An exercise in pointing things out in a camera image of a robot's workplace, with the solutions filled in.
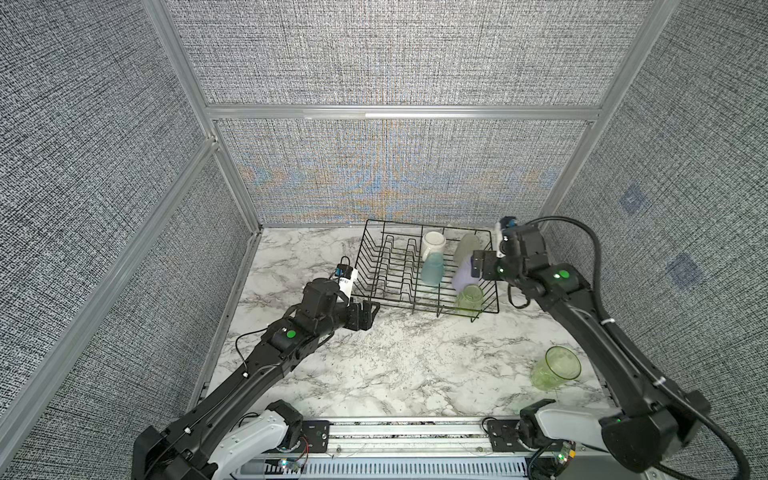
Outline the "pale frosted tall cup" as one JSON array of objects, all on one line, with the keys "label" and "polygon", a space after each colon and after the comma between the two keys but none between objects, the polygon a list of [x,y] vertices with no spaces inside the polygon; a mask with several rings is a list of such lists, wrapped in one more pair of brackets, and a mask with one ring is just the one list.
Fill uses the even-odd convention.
[{"label": "pale frosted tall cup", "polygon": [[465,260],[472,256],[475,250],[481,250],[483,246],[483,241],[476,234],[465,234],[459,241],[454,252],[454,262],[460,266]]}]

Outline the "purple plastic cup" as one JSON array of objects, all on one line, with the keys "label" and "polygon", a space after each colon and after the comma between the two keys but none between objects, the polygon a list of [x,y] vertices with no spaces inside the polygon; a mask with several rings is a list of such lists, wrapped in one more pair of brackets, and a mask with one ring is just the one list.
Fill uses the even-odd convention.
[{"label": "purple plastic cup", "polygon": [[452,286],[460,294],[467,286],[477,285],[479,281],[479,278],[472,276],[472,258],[467,256],[457,268],[452,279]]}]

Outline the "green transparent cup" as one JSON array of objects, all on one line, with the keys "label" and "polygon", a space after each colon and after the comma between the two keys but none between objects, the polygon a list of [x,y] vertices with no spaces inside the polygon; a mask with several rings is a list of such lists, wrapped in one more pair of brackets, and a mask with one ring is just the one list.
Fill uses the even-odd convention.
[{"label": "green transparent cup", "polygon": [[467,285],[457,296],[458,312],[476,318],[483,311],[484,292],[477,284]]}]

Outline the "black wire dish rack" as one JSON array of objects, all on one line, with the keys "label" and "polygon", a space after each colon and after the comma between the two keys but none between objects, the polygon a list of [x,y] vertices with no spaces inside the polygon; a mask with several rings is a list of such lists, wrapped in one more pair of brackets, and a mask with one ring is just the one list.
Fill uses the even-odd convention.
[{"label": "black wire dish rack", "polygon": [[[421,239],[429,231],[439,231],[447,240],[443,253],[445,274],[437,287],[426,286],[420,279]],[[359,277],[353,293],[387,307],[429,312],[436,316],[461,316],[470,321],[485,313],[497,314],[500,310],[498,287],[490,280],[480,280],[477,284],[484,292],[483,311],[478,317],[470,318],[456,308],[458,293],[452,286],[452,279],[459,266],[453,256],[459,241],[467,233],[476,234],[483,241],[481,250],[492,246],[492,234],[488,230],[367,220],[355,262]]]}]

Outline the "teal transparent cup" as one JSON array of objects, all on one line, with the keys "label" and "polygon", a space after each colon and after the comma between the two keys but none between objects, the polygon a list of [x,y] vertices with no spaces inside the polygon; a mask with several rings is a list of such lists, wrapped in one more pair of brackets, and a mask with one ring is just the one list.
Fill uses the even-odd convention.
[{"label": "teal transparent cup", "polygon": [[445,274],[444,256],[442,252],[434,251],[428,254],[422,264],[420,279],[426,286],[437,287]]}]

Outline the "light green glass cup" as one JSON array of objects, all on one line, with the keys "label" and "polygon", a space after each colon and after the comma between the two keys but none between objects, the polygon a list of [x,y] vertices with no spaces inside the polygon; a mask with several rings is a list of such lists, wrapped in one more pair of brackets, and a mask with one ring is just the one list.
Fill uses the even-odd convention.
[{"label": "light green glass cup", "polygon": [[551,391],[576,380],[582,373],[578,356],[563,346],[550,347],[532,366],[531,384],[542,391]]}]

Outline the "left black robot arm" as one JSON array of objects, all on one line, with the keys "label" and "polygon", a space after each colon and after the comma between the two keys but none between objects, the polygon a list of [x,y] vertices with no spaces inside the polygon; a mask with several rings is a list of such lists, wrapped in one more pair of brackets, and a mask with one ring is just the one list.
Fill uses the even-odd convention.
[{"label": "left black robot arm", "polygon": [[316,278],[300,303],[272,322],[241,365],[201,403],[158,430],[135,440],[133,479],[211,479],[222,470],[214,450],[257,399],[313,354],[338,329],[367,331],[381,304],[357,302],[341,283]]}]

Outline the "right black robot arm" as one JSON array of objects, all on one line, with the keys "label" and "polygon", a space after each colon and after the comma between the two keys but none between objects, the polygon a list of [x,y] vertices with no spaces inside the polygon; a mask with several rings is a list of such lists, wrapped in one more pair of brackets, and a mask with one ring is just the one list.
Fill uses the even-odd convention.
[{"label": "right black robot arm", "polygon": [[551,262],[539,223],[502,218],[494,250],[473,252],[471,274],[506,282],[563,326],[606,382],[617,409],[599,413],[545,399],[521,411],[520,439],[532,449],[562,440],[586,444],[637,473],[659,468],[708,425],[710,404],[701,392],[684,392],[667,378],[605,310],[600,245],[593,245],[594,279],[587,281],[573,265]]}]

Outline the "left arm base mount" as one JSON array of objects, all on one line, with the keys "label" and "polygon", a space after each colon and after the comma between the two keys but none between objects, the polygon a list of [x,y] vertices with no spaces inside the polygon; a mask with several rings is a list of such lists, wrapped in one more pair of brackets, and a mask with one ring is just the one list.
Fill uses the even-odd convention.
[{"label": "left arm base mount", "polygon": [[328,420],[306,420],[292,405],[277,400],[266,407],[266,411],[277,414],[287,427],[284,438],[268,453],[326,453],[330,437],[331,422]]}]

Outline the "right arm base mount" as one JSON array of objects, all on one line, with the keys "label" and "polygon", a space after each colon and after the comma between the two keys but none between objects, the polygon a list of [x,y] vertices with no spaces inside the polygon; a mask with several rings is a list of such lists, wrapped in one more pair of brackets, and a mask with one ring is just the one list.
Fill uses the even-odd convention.
[{"label": "right arm base mount", "polygon": [[480,427],[488,436],[492,451],[535,452],[540,448],[549,448],[555,441],[544,434],[535,414],[554,402],[554,399],[537,401],[524,407],[514,419],[497,419],[492,416],[482,418]]}]

